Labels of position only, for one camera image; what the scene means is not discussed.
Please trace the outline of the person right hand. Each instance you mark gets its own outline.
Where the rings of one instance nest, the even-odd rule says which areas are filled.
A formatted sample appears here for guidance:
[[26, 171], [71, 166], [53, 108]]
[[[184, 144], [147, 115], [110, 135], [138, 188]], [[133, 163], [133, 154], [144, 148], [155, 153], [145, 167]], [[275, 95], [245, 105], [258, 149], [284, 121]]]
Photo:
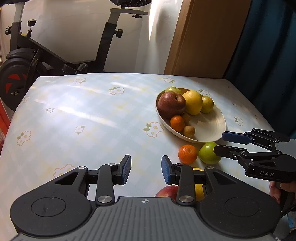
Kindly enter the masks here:
[[274, 181], [270, 181], [269, 182], [269, 195], [272, 196], [278, 204], [280, 204], [280, 197], [281, 197], [281, 191], [285, 190], [287, 192], [296, 192], [296, 183], [295, 181], [291, 182], [291, 183], [281, 183], [280, 184], [280, 189], [278, 189], [275, 186], [275, 182]]

